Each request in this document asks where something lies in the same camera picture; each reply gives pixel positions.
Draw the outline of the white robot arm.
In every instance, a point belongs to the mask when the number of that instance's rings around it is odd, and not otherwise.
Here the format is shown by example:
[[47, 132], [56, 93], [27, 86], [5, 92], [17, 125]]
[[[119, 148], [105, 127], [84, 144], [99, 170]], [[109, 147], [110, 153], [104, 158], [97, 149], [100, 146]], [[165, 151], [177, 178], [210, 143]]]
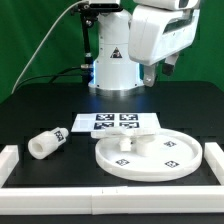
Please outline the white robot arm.
[[195, 38], [200, 0], [133, 0], [129, 13], [120, 0], [90, 0], [98, 11], [99, 54], [93, 63], [89, 90], [125, 96], [153, 86], [156, 67], [173, 73], [180, 51]]

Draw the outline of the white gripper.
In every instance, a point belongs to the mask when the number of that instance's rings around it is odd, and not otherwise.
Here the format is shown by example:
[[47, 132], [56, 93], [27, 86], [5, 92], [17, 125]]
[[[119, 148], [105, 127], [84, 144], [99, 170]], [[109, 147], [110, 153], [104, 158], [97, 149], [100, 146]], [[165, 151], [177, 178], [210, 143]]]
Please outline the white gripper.
[[194, 41], [199, 10], [169, 11], [138, 5], [132, 15], [128, 54], [144, 67], [143, 83], [152, 87], [156, 62], [165, 59], [163, 73], [170, 76], [179, 55], [175, 54]]

